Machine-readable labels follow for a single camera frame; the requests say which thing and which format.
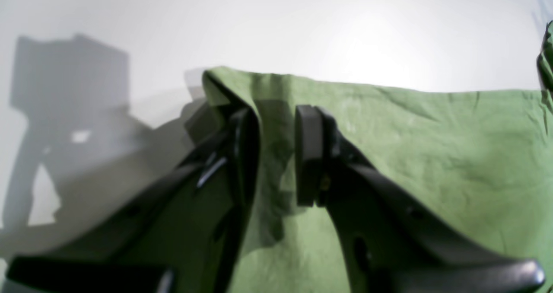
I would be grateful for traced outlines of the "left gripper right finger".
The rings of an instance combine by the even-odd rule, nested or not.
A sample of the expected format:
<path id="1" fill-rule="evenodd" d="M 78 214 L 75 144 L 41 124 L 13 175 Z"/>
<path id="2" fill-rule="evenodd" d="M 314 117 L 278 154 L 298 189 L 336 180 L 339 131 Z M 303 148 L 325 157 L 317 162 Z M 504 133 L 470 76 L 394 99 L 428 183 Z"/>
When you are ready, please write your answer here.
<path id="1" fill-rule="evenodd" d="M 352 293 L 535 293 L 534 259 L 460 234 L 385 177 L 323 108 L 296 107 L 296 200 L 334 224 Z"/>

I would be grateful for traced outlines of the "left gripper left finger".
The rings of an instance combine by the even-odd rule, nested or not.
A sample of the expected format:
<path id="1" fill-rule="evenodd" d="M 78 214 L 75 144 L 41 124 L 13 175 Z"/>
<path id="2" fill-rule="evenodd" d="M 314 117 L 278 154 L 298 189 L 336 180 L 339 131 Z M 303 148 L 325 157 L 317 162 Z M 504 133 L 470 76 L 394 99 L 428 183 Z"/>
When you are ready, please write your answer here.
<path id="1" fill-rule="evenodd" d="M 18 255 L 8 293 L 225 293 L 245 236 L 259 160 L 247 107 L 99 226 Z"/>

